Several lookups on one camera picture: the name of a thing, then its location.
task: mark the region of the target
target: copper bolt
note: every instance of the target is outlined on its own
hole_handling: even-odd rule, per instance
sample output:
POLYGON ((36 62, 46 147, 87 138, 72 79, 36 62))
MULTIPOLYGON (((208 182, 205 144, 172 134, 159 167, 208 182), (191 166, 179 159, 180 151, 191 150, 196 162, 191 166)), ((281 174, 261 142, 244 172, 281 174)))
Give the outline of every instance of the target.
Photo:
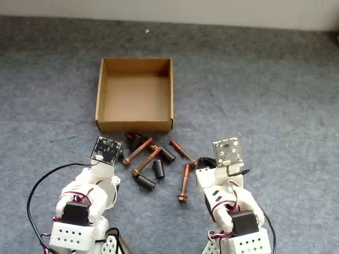
POLYGON ((152 150, 152 151, 157 150, 158 147, 159 147, 159 146, 157 146, 156 144, 149 144, 149 145, 148 145, 148 148, 149 148, 150 150, 152 150))
MULTIPOLYGON (((133 134, 127 133, 126 134, 126 138, 128 139, 133 139, 133 134)), ((152 151, 155 151, 159 146, 155 145, 155 144, 149 144, 148 148, 152 151)))
POLYGON ((180 194, 178 195, 178 201, 180 203, 185 203, 187 200, 187 185, 189 182, 189 173, 190 173, 190 169, 191 167, 194 167, 193 164, 186 164, 185 165, 185 170, 184 170, 184 177, 182 179, 182 184, 181 184, 181 191, 180 194))
POLYGON ((154 157, 156 157, 161 152, 161 147, 158 147, 154 152, 151 153, 138 167, 132 170, 133 176, 139 176, 140 172, 149 164, 154 157))
POLYGON ((151 144, 151 142, 153 141, 153 138, 149 138, 148 140, 146 140, 145 143, 143 143, 141 146, 139 146, 133 153, 131 153, 130 156, 128 156, 127 158, 124 158, 122 160, 122 163, 124 165, 131 165, 131 160, 138 155, 141 151, 143 151, 149 144, 151 144))
POLYGON ((188 159, 191 163, 194 163, 195 160, 192 159, 192 157, 183 149, 177 142, 174 140, 171 140, 170 144, 174 147, 174 149, 180 153, 183 157, 188 159))

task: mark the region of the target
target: white wall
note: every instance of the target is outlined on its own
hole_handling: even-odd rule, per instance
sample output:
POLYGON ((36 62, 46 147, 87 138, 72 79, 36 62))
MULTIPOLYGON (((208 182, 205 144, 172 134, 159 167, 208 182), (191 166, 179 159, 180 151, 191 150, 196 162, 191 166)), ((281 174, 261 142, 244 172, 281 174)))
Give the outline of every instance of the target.
POLYGON ((0 0, 0 14, 339 29, 339 0, 0 0))

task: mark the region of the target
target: open cardboard box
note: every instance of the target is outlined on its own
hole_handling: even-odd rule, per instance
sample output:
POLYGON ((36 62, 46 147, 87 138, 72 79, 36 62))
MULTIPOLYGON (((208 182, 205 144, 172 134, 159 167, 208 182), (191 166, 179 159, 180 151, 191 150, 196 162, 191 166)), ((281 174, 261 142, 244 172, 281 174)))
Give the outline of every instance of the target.
POLYGON ((169 58, 103 58, 95 121, 101 131, 170 131, 173 69, 169 58))

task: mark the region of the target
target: black circuit board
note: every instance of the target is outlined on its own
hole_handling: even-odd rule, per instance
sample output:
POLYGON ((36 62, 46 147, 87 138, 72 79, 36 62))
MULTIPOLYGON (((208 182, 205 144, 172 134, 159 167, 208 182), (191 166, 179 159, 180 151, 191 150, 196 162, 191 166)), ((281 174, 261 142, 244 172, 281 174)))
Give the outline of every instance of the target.
POLYGON ((99 136, 92 151, 91 159, 99 160, 106 164, 115 165, 119 157, 123 142, 120 140, 99 136))
POLYGON ((243 162, 239 140, 237 138, 224 139, 213 142, 217 167, 225 167, 243 162))

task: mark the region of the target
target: black cylinder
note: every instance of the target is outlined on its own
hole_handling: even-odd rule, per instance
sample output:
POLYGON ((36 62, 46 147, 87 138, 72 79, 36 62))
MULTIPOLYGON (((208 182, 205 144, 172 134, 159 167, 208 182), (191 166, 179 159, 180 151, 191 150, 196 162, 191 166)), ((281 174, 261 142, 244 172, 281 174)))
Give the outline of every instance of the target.
POLYGON ((149 191, 153 191, 155 187, 155 182, 149 180, 147 177, 139 175, 135 178, 136 182, 142 186, 145 189, 148 189, 149 191))
POLYGON ((131 152, 134 152, 141 144, 141 140, 142 136, 139 134, 135 134, 130 145, 129 145, 129 149, 131 150, 131 152))
POLYGON ((162 179, 165 177, 164 166, 161 160, 157 159, 153 162, 153 170, 157 179, 162 179))
POLYGON ((175 156, 166 148, 161 147, 161 156, 168 162, 172 163, 175 160, 175 156))

